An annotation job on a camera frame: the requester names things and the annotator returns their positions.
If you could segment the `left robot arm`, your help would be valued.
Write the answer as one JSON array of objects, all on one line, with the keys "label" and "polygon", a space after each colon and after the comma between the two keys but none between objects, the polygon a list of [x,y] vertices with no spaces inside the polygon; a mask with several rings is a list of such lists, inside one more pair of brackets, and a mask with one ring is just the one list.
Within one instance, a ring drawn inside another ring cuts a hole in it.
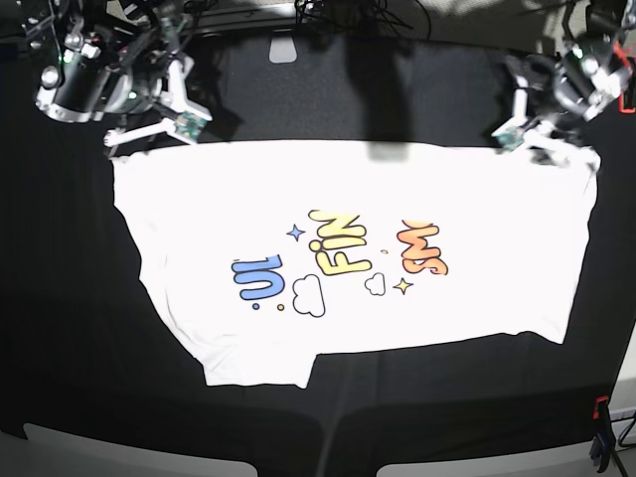
[{"label": "left robot arm", "polygon": [[614,101],[632,97],[635,61],[624,43],[635,29],[635,3],[591,1],[585,10],[586,31],[576,37],[567,18],[562,25],[565,37],[557,58],[506,58],[514,83],[511,117],[491,136],[507,153],[529,150],[540,164],[581,162],[597,172],[600,156],[582,143],[580,127]]}]

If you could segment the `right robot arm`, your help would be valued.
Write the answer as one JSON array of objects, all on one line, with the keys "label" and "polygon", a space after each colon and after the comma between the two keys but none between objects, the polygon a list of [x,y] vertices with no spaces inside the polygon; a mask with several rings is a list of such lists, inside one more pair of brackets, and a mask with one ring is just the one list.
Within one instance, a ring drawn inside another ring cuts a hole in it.
[{"label": "right robot arm", "polygon": [[186,79],[195,62],[185,47],[207,3],[124,1],[122,16],[104,1],[21,1],[29,58],[35,68],[35,105],[63,123],[119,125],[105,147],[159,134],[197,143],[213,117],[189,98]]}]

